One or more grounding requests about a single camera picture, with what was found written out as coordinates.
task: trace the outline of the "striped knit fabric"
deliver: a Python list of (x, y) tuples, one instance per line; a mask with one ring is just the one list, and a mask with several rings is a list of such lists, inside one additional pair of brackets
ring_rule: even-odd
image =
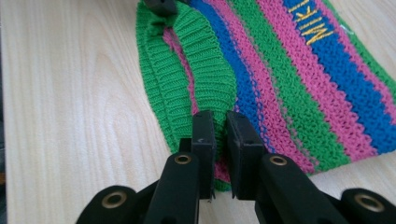
[[(246, 115), (269, 152), (307, 174), (396, 149), (396, 86), (327, 0), (191, 0), (159, 18), (138, 6), (145, 87), (172, 152), (191, 115)], [(229, 177), (221, 156), (218, 189)]]

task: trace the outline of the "knitted hat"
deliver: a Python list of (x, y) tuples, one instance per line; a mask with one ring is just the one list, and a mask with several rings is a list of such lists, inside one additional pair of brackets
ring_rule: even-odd
[[(320, 0), (191, 0), (160, 18), (137, 10), (140, 66), (172, 152), (191, 115), (246, 115), (270, 152), (315, 174), (396, 149), (396, 86)], [(229, 182), (216, 165), (218, 189)]]

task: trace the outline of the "brass ring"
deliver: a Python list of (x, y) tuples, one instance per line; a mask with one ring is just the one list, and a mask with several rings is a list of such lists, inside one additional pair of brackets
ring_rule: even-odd
[(191, 160), (192, 158), (189, 155), (180, 155), (175, 157), (175, 162), (181, 165), (190, 163)]
[(385, 210), (384, 204), (382, 204), (376, 198), (373, 198), (370, 195), (359, 193), (355, 195), (355, 201), (365, 209), (368, 209), (372, 212), (383, 212)]
[(288, 164), (288, 161), (285, 160), (284, 158), (280, 157), (280, 156), (272, 156), (270, 158), (270, 162), (275, 164), (275, 165), (286, 165), (286, 164)]
[[(117, 202), (111, 202), (110, 198), (114, 197), (114, 196), (119, 196), (120, 199)], [(117, 190), (117, 191), (107, 194), (107, 196), (105, 198), (103, 198), (102, 206), (105, 208), (108, 208), (108, 209), (116, 208), (116, 207), (121, 206), (123, 203), (125, 203), (126, 198), (127, 198), (127, 196), (124, 191)]]

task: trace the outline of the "wood grain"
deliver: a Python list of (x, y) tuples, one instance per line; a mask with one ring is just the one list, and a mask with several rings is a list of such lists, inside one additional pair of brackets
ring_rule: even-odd
[[(73, 223), (99, 190), (141, 190), (169, 150), (144, 92), (137, 0), (5, 0), (1, 6), (9, 223)], [(333, 0), (393, 76), (396, 4)], [(396, 153), (315, 175), (318, 187), (372, 189), (396, 203)], [(253, 203), (219, 193), (200, 223), (257, 223)]]

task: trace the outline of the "blue knit stripe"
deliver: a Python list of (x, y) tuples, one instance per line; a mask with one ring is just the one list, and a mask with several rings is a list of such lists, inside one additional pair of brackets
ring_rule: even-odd
[[(285, 0), (284, 6), (292, 8), (301, 4), (302, 0)], [(316, 4), (309, 1), (302, 7), (298, 7), (291, 13), (296, 21), (297, 13), (306, 15), (316, 9)], [(329, 19), (323, 16), (319, 10), (307, 19), (297, 21), (297, 27), (302, 27), (319, 17), (320, 22), (310, 25), (301, 31), (301, 35), (308, 42), (316, 34), (303, 35), (306, 30), (324, 23), (322, 28), (327, 28), (327, 33), (333, 31)], [(377, 148), (378, 154), (390, 152), (396, 148), (396, 126), (391, 124), (391, 117), (385, 112), (385, 105), (381, 102), (382, 95), (374, 89), (370, 81), (364, 79), (364, 75), (358, 72), (358, 66), (349, 60), (350, 55), (344, 52), (345, 46), (338, 42), (339, 35), (332, 33), (310, 44), (313, 52), (318, 55), (318, 61), (324, 66), (324, 71), (331, 76), (331, 82), (338, 85), (338, 90), (346, 93), (346, 100), (352, 103), (352, 111), (359, 118), (358, 123), (364, 126), (364, 133), (373, 139), (372, 146)]]
[[(239, 107), (239, 112), (247, 116), (247, 118), (253, 124), (256, 132), (260, 133), (261, 130), (259, 126), (258, 112), (260, 112), (260, 116), (262, 116), (262, 118), (263, 113), (257, 106), (255, 100), (257, 97), (255, 96), (248, 70), (239, 58), (239, 55), (236, 51), (238, 49), (236, 43), (231, 40), (227, 27), (212, 6), (203, 2), (202, 0), (191, 0), (190, 5), (191, 7), (194, 7), (200, 11), (206, 17), (206, 19), (209, 20), (211, 26), (213, 27), (216, 37), (218, 38), (221, 51), (235, 72), (237, 82), (236, 95), (238, 97), (238, 100), (235, 104)], [(266, 143), (268, 149), (271, 152), (275, 152), (275, 149), (273, 146), (271, 146), (270, 139), (266, 133), (267, 130), (264, 127), (263, 141)]]

